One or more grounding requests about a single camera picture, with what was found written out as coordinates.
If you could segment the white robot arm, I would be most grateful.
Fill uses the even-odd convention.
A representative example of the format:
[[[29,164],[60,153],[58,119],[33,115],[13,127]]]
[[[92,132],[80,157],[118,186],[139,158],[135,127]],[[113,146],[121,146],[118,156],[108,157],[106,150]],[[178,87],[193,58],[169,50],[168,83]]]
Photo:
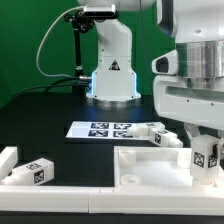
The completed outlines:
[[[132,32],[123,11],[155,6],[157,25],[175,49],[152,62],[158,115],[224,131],[224,0],[78,0],[96,24],[98,65],[90,97],[127,101],[137,97],[132,70]]]

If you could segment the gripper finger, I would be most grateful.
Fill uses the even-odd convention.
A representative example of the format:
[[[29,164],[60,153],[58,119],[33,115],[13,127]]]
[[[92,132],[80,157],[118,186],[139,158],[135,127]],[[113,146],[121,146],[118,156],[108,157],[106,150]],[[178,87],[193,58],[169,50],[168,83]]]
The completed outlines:
[[[185,132],[190,140],[190,144],[193,144],[200,136],[199,126],[191,123],[184,124]]]
[[[224,137],[220,138],[216,146],[216,157],[218,162],[224,159]]]

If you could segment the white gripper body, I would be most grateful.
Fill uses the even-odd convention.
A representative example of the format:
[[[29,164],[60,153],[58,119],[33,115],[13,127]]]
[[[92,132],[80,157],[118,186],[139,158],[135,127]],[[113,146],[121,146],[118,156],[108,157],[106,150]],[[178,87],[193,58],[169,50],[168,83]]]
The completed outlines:
[[[191,89],[177,76],[158,75],[153,96],[161,117],[224,131],[224,78],[213,89]]]

